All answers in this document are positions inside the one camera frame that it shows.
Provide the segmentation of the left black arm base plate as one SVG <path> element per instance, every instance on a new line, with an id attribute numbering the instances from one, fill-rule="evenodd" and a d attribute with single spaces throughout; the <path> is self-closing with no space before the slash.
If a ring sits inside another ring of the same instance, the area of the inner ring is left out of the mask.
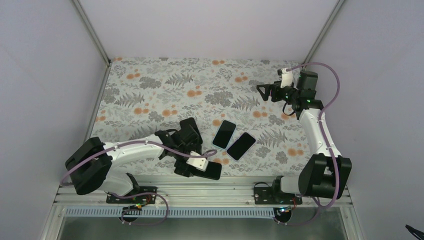
<path id="1" fill-rule="evenodd" d="M 107 197 L 105 201 L 107 204 L 128 204 L 128 205 L 154 204 L 156 201 L 157 190 L 158 188 L 156 186 L 140 186 L 139 190 L 134 189 L 130 193 L 125 195 L 126 197 L 131 196 L 131 198 L 119 198 L 110 193 L 107 193 Z M 134 196 L 136 194 L 147 193 L 147 192 L 153 193 L 153 195 L 149 194 L 149 195 Z"/>

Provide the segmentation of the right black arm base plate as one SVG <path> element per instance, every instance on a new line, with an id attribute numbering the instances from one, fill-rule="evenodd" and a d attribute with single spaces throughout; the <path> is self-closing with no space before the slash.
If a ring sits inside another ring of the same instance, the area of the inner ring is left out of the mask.
<path id="1" fill-rule="evenodd" d="M 256 205 L 301 205 L 303 200 L 294 193 L 281 191 L 276 183 L 257 182 L 253 186 L 253 197 Z"/>

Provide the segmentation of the smartphone in clear case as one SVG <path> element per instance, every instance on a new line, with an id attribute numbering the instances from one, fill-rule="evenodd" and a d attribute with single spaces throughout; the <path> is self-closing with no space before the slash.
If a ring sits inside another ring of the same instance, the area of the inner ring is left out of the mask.
<path id="1" fill-rule="evenodd" d="M 244 132 L 226 150 L 226 153 L 235 161 L 239 161 L 247 151 L 256 143 L 256 139 L 248 132 Z"/>

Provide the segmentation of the aluminium frame post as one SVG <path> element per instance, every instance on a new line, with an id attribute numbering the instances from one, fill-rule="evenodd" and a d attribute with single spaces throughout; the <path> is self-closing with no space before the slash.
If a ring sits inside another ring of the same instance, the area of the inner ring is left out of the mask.
<path id="1" fill-rule="evenodd" d="M 107 66 L 109 66 L 111 59 L 108 56 L 103 44 L 101 43 L 101 40 L 100 40 L 98 34 L 96 33 L 95 28 L 92 25 L 92 23 L 89 19 L 89 16 L 86 13 L 81 1 L 80 0 L 71 0 L 70 2 L 74 5 L 79 18 L 81 19 L 88 35 L 90 36 L 91 40 L 93 41 L 93 43 L 94 43 L 98 53 L 100 54 L 101 58 L 103 59 L 104 63 Z"/>
<path id="2" fill-rule="evenodd" d="M 311 59 L 314 57 L 316 51 L 320 47 L 322 41 L 324 40 L 325 36 L 327 35 L 328 31 L 330 30 L 331 26 L 333 25 L 336 17 L 338 16 L 340 10 L 345 5 L 345 0 L 337 0 L 334 7 L 332 8 L 330 14 L 328 15 L 324 25 L 322 26 L 320 32 L 318 33 L 316 39 L 314 40 L 311 48 L 309 49 L 307 55 L 305 56 L 303 60 L 303 64 L 309 63 Z"/>

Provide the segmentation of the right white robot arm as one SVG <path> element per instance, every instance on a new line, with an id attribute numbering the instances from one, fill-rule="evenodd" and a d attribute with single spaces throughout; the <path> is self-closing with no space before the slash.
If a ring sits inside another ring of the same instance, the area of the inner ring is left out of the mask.
<path id="1" fill-rule="evenodd" d="M 326 124 L 324 105 L 315 98 L 318 75 L 301 70 L 297 83 L 290 82 L 293 74 L 285 68 L 278 70 L 278 75 L 280 81 L 260 84 L 256 89 L 264 101 L 284 101 L 292 106 L 305 131 L 311 157 L 299 175 L 278 176 L 273 181 L 271 198 L 278 204 L 290 195 L 338 200 L 346 187 L 352 162 L 335 146 Z"/>

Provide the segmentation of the left aluminium frame post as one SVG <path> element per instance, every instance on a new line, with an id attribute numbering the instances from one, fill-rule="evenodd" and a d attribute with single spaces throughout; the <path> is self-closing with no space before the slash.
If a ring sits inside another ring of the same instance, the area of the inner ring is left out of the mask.
<path id="1" fill-rule="evenodd" d="M 89 19 L 89 16 L 86 13 L 81 1 L 80 0 L 71 0 L 70 2 L 74 5 L 79 18 L 81 19 L 88 35 L 90 36 L 91 40 L 93 41 L 93 43 L 94 43 L 98 53 L 100 54 L 101 58 L 103 59 L 104 63 L 107 66 L 109 66 L 111 59 L 108 56 L 103 44 L 101 43 L 101 40 L 100 40 L 98 34 L 96 33 L 95 28 L 92 25 L 92 23 Z"/>

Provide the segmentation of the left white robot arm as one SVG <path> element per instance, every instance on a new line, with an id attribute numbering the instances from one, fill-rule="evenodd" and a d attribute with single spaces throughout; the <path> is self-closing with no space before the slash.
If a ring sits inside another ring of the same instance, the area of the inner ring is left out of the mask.
<path id="1" fill-rule="evenodd" d="M 193 118 L 188 118 L 179 130 L 158 130 L 135 140 L 102 142 L 99 137 L 88 139 L 66 162 L 66 178 L 78 195 L 96 190 L 119 196 L 131 203 L 139 197 L 140 186 L 134 175 L 120 167 L 142 158 L 173 157 L 184 168 L 201 172 L 208 167 L 207 156 L 201 154 L 202 140 Z"/>

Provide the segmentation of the floral patterned table mat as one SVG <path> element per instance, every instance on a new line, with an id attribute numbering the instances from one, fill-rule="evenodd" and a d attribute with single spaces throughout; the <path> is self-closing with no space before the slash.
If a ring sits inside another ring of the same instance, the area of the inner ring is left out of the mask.
<path id="1" fill-rule="evenodd" d="M 311 157 L 306 132 L 291 107 L 264 101 L 257 85 L 278 80 L 278 69 L 295 61 L 117 57 L 100 101 L 91 135 L 103 142 L 147 137 L 178 129 L 194 118 L 204 151 L 223 121 L 235 124 L 236 140 L 249 133 L 256 142 L 238 161 L 218 149 L 210 161 L 222 176 L 275 177 L 299 174 Z"/>

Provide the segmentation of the black smartphone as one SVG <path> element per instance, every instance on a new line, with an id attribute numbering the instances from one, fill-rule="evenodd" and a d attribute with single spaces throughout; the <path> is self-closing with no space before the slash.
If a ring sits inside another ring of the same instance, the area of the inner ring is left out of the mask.
<path id="1" fill-rule="evenodd" d="M 222 164 L 209 161 L 205 171 L 194 169 L 193 175 L 200 178 L 218 181 L 221 178 Z"/>

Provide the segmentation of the aluminium mounting rail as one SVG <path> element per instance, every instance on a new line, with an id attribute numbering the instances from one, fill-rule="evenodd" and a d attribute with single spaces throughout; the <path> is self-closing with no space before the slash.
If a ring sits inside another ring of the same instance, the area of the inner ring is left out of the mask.
<path id="1" fill-rule="evenodd" d="M 222 176 L 219 180 L 201 177 L 140 175 L 140 186 L 157 187 L 157 193 L 165 198 L 170 207 L 254 207 L 253 186 L 257 182 L 271 185 L 275 176 Z M 55 206 L 105 206 L 105 190 L 77 195 L 72 186 L 59 187 Z M 352 207 L 347 187 L 333 207 Z"/>

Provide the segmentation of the right aluminium frame post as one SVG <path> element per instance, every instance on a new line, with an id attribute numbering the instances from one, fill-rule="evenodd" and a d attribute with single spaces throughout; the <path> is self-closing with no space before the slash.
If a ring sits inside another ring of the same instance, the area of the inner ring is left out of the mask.
<path id="1" fill-rule="evenodd" d="M 314 57 L 316 51 L 320 47 L 322 41 L 324 40 L 325 36 L 327 35 L 328 31 L 330 30 L 331 26 L 333 25 L 336 17 L 338 16 L 340 10 L 345 5 L 345 0 L 337 0 L 334 7 L 332 8 L 330 14 L 328 15 L 324 25 L 322 26 L 320 32 L 318 33 L 316 39 L 314 40 L 311 48 L 309 49 L 307 55 L 305 56 L 303 60 L 303 64 L 309 63 L 311 59 Z"/>

